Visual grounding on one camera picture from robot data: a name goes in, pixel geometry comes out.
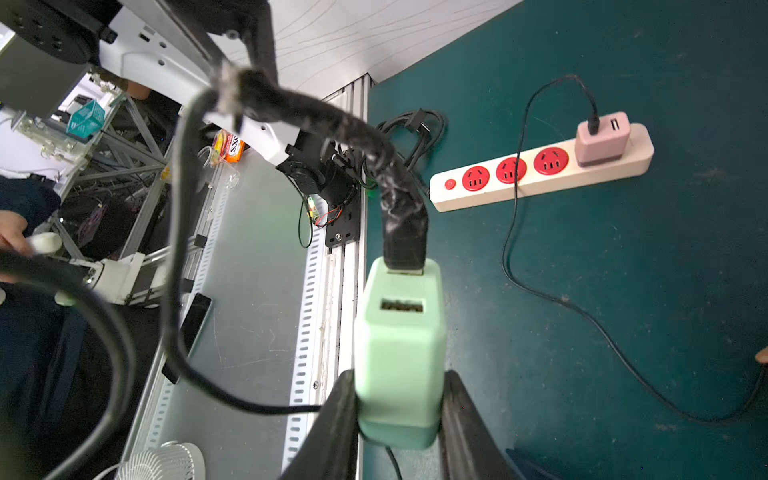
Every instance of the orange package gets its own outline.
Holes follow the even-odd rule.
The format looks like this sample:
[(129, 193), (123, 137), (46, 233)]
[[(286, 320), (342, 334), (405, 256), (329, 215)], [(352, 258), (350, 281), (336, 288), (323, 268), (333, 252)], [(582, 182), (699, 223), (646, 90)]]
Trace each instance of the orange package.
[(236, 164), (243, 156), (243, 150), (245, 149), (245, 142), (243, 142), (237, 135), (221, 129), (214, 139), (213, 145), (215, 164), (226, 161), (229, 164)]

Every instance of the dark clothing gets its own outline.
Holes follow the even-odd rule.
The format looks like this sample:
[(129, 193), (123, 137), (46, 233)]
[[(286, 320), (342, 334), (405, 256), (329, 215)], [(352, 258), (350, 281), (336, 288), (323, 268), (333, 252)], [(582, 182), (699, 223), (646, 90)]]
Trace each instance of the dark clothing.
[(0, 210), (16, 212), (27, 219), (24, 236), (45, 222), (61, 205), (61, 198), (42, 182), (0, 177)]
[[(37, 181), (0, 177), (0, 210), (26, 218), (25, 235), (59, 204), (58, 195)], [(0, 283), (0, 288), (7, 296), (0, 305), (0, 435), (4, 435), (2, 417), (6, 416), (47, 472), (76, 449), (99, 421), (110, 392), (109, 355), (75, 308), (56, 305), (53, 298), (28, 286)], [(158, 309), (115, 309), (127, 320), (137, 349), (137, 381), (116, 434), (73, 478), (93, 478), (120, 461), (141, 398), (142, 380), (159, 341)]]
[[(59, 207), (58, 195), (36, 180), (0, 177), (0, 210), (22, 215), (25, 235)], [(28, 286), (0, 283), (0, 412), (32, 447), (61, 420), (85, 331), (83, 317)]]

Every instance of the person's hand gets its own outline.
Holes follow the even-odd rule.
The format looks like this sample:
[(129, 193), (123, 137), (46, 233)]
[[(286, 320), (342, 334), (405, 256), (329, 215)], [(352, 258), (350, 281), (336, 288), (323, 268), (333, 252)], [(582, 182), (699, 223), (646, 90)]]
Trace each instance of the person's hand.
[[(11, 250), (31, 257), (32, 248), (24, 238), (27, 220), (16, 212), (0, 210), (0, 249)], [(13, 283), (14, 279), (0, 274), (0, 282)]]
[(768, 346), (755, 355), (755, 360), (760, 363), (768, 363)]

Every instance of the white handle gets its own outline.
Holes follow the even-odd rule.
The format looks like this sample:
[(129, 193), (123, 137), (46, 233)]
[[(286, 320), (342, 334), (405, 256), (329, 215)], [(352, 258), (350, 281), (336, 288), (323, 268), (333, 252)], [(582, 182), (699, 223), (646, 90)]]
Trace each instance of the white handle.
[(35, 255), (50, 255), (51, 253), (58, 252), (61, 248), (61, 237), (53, 232), (38, 233), (27, 237), (29, 246), (32, 247), (32, 251)]

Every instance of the usb port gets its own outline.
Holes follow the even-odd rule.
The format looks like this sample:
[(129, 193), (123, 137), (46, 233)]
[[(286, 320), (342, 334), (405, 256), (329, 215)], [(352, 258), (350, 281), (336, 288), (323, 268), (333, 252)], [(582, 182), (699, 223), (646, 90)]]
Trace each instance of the usb port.
[(382, 300), (382, 310), (395, 310), (397, 312), (417, 312), (424, 311), (424, 305), (421, 302), (409, 302), (403, 300)]

